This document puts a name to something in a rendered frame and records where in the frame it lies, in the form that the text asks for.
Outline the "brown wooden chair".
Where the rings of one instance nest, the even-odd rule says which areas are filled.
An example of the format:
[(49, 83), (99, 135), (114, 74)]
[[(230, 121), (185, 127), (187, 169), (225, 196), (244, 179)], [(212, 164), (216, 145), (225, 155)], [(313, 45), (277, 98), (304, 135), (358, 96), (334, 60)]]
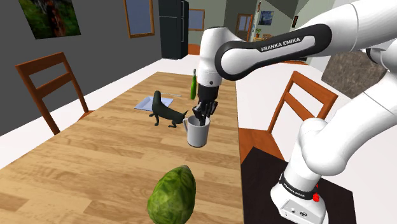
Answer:
[(317, 118), (325, 119), (330, 112), (330, 109), (334, 105), (338, 98), (338, 95), (333, 93), (331, 90), (321, 86), (320, 84), (312, 81), (303, 74), (294, 71), (289, 79), (286, 89), (274, 111), (270, 125), (267, 130), (256, 130), (256, 129), (239, 129), (239, 151), (240, 161), (243, 162), (252, 148), (258, 148), (270, 155), (273, 155), (279, 159), (283, 159), (283, 155), (272, 135), (274, 125), (278, 119), (279, 113), (281, 112), (284, 104), (288, 104), (290, 108), (302, 119), (313, 118), (314, 115), (303, 106), (295, 97), (290, 94), (291, 87), (298, 85), (313, 98), (317, 99), (323, 104)]
[[(66, 73), (41, 85), (40, 87), (35, 87), (30, 78), (30, 75), (48, 69), (49, 67), (55, 66), (57, 64), (63, 64), (66, 69)], [(82, 105), (84, 113), (81, 116), (80, 120), (93, 112), (92, 110), (88, 109), (81, 88), (78, 85), (74, 73), (63, 52), (54, 53), (45, 57), (17, 64), (15, 68), (18, 71), (23, 83), (27, 87), (32, 99), (34, 100), (36, 106), (38, 107), (40, 113), (42, 114), (43, 118), (45, 119), (46, 123), (48, 124), (54, 135), (60, 133), (60, 129), (55, 123), (49, 110), (45, 106), (43, 98), (54, 92), (61, 86), (65, 85), (66, 83), (71, 82), (73, 84), (74, 89), (78, 95), (78, 99), (80, 100), (80, 103)]]

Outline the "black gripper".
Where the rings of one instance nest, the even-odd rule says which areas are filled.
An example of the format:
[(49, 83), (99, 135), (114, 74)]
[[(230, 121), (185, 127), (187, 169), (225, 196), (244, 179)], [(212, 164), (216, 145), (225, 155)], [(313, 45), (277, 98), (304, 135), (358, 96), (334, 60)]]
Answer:
[(205, 105), (205, 112), (202, 111), (201, 104), (197, 104), (193, 107), (192, 111), (195, 118), (198, 119), (198, 124), (200, 126), (205, 125), (206, 117), (210, 117), (216, 110), (218, 102), (215, 101), (218, 97), (219, 87), (206, 87), (204, 85), (198, 84), (198, 98), (201, 104)]

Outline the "green bottle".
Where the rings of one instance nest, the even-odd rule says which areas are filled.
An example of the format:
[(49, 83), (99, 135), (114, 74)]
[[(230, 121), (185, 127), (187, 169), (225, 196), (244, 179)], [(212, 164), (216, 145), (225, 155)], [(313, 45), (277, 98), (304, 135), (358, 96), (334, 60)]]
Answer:
[(190, 99), (194, 100), (197, 94), (197, 75), (196, 69), (193, 69), (192, 84), (190, 88)]

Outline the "brown door with panes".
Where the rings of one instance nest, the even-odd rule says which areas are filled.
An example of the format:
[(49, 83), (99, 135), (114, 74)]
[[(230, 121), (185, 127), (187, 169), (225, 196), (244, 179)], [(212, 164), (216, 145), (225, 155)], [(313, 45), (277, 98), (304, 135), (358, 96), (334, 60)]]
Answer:
[(237, 24), (235, 30), (235, 34), (237, 37), (243, 39), (244, 41), (249, 41), (253, 18), (253, 14), (237, 14)]

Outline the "blue night-sky wall picture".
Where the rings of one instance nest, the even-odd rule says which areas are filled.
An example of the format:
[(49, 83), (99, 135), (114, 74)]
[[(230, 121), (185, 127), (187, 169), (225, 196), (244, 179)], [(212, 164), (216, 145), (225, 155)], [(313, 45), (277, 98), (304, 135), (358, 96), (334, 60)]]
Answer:
[(259, 18), (259, 25), (272, 25), (274, 11), (261, 11)]

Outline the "green wall picture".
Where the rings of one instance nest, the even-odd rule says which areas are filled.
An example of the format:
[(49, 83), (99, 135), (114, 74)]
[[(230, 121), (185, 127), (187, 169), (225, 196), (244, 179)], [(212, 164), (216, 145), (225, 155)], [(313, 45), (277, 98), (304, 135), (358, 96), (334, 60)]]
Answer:
[(72, 0), (18, 0), (35, 39), (81, 34)]

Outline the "wooden table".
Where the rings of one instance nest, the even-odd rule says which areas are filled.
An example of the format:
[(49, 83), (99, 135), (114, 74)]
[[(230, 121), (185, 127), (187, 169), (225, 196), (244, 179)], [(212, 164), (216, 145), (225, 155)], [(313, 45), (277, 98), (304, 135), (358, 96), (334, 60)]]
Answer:
[(154, 91), (178, 94), (191, 115), (191, 77), (157, 72), (0, 169), (0, 224), (152, 224), (146, 205), (158, 180), (187, 165), (197, 194), (187, 224), (243, 224), (236, 87), (223, 81), (207, 144), (182, 125), (158, 126), (134, 107)]

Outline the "pale blue square plate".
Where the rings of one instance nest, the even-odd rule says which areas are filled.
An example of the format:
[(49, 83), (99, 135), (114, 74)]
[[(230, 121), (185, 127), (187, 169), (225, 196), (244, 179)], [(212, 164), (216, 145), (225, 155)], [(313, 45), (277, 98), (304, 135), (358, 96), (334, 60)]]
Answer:
[[(167, 107), (170, 106), (172, 101), (173, 101), (173, 99), (170, 99), (170, 98), (161, 98), (161, 102)], [(145, 111), (152, 111), (152, 103), (153, 103), (153, 96), (147, 96), (139, 104), (137, 104), (134, 108), (145, 110)]]

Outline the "black robot stand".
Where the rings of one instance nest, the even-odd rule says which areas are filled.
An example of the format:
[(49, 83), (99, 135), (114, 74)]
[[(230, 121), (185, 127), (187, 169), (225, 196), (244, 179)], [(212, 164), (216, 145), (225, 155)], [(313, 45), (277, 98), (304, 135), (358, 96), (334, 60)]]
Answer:
[[(253, 147), (241, 164), (244, 224), (295, 224), (280, 216), (270, 197), (287, 162)], [(357, 224), (353, 193), (321, 178), (329, 224)]]

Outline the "small wood-framed window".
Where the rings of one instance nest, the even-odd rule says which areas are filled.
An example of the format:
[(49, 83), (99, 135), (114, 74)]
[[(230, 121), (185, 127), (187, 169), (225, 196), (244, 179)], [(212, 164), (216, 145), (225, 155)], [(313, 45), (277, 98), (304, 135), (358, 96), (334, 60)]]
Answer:
[(205, 20), (204, 9), (189, 9), (189, 25), (190, 31), (203, 31)]

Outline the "grey mug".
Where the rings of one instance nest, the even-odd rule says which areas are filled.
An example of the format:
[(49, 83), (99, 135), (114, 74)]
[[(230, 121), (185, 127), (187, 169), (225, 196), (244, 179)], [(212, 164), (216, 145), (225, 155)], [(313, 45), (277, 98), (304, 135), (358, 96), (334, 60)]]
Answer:
[(206, 145), (210, 122), (210, 119), (206, 117), (204, 125), (200, 125), (200, 120), (194, 115), (183, 120), (187, 142), (190, 146), (199, 148)]

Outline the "dark dog figure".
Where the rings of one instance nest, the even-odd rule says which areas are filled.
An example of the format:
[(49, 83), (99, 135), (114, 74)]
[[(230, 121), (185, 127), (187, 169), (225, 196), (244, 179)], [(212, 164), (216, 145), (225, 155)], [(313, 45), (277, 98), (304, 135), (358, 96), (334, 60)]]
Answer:
[(154, 126), (158, 126), (159, 118), (162, 117), (164, 119), (171, 120), (172, 124), (169, 125), (169, 127), (176, 128), (177, 124), (181, 124), (183, 122), (187, 112), (188, 110), (186, 110), (184, 113), (180, 113), (167, 107), (162, 102), (161, 92), (159, 90), (156, 90), (154, 92), (152, 102), (152, 114), (150, 114), (150, 117), (155, 116), (156, 118), (157, 122), (154, 124)]

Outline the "green cabbage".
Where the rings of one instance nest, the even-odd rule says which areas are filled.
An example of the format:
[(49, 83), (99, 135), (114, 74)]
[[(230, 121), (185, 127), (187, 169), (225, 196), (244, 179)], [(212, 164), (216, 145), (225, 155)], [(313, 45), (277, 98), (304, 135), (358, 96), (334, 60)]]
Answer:
[(155, 224), (185, 224), (191, 217), (196, 196), (196, 181), (187, 165), (167, 172), (156, 184), (147, 203)]

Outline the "black refrigerator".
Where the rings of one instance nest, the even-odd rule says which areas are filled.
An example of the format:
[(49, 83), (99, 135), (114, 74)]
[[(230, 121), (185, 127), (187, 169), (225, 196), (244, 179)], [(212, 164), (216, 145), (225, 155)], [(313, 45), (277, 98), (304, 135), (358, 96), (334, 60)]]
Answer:
[(162, 58), (182, 59), (188, 55), (189, 2), (158, 0)]

